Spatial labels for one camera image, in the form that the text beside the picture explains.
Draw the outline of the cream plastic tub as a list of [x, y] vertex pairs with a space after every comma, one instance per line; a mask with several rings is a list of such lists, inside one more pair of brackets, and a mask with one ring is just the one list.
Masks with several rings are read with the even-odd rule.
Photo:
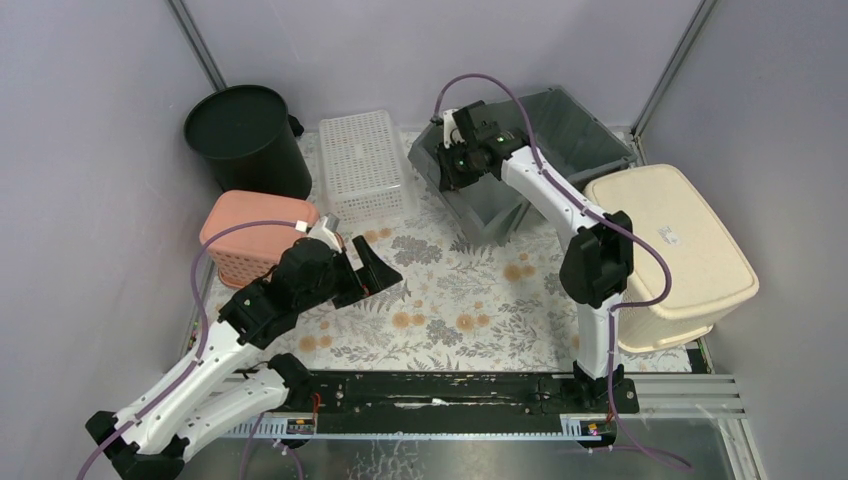
[[667, 263], [669, 296], [645, 306], [665, 285], [653, 256], [634, 249], [634, 272], [619, 315], [620, 347], [647, 353], [683, 345], [709, 333], [716, 323], [759, 290], [759, 279], [723, 222], [676, 167], [648, 165], [591, 181], [586, 197], [610, 213], [624, 211], [633, 232]]

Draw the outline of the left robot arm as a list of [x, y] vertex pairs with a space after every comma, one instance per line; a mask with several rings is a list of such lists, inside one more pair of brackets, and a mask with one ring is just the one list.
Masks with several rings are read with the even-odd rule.
[[174, 479], [211, 441], [243, 421], [282, 407], [309, 409], [311, 372], [291, 353], [267, 360], [252, 377], [214, 396], [216, 387], [244, 363], [257, 362], [300, 314], [330, 302], [341, 309], [378, 294], [402, 275], [358, 236], [362, 262], [354, 268], [336, 235], [304, 237], [278, 263], [238, 290], [194, 348], [150, 390], [127, 407], [99, 411], [85, 424], [122, 479]]

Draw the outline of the large black cylindrical container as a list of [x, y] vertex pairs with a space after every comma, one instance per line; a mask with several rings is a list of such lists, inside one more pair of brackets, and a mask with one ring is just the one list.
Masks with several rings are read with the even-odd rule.
[[187, 115], [183, 135], [222, 191], [305, 200], [312, 177], [297, 144], [295, 121], [276, 91], [236, 85], [200, 101]]

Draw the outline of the grey plastic crate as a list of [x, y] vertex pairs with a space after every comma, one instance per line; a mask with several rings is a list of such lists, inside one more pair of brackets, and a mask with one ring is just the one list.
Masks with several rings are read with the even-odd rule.
[[[519, 98], [545, 159], [573, 186], [632, 165], [637, 155], [560, 87]], [[516, 190], [486, 174], [458, 191], [440, 192], [470, 243], [505, 245], [530, 203]]]

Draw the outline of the white perforated plastic basket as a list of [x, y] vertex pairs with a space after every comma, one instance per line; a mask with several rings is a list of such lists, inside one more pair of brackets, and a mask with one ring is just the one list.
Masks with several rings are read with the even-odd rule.
[[322, 200], [346, 224], [405, 217], [417, 210], [411, 165], [385, 110], [318, 124]]

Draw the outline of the pink perforated basket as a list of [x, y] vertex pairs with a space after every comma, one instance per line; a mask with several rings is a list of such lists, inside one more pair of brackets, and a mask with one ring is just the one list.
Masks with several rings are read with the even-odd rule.
[[236, 225], [264, 221], [285, 221], [285, 226], [265, 225], [241, 229], [213, 242], [207, 253], [214, 261], [219, 279], [228, 287], [240, 289], [277, 264], [283, 251], [304, 234], [295, 229], [298, 222], [310, 226], [319, 219], [316, 206], [308, 201], [266, 193], [231, 190], [215, 202], [204, 222], [199, 240]]

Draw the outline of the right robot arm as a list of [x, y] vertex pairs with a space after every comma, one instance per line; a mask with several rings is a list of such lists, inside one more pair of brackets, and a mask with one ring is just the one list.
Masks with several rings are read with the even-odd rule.
[[578, 306], [581, 345], [573, 396], [583, 410], [601, 410], [623, 377], [611, 309], [622, 300], [634, 269], [630, 218], [589, 201], [543, 156], [530, 125], [504, 129], [482, 101], [444, 110], [434, 121], [443, 131], [436, 148], [440, 190], [458, 191], [490, 174], [554, 226], [564, 251], [559, 280]]

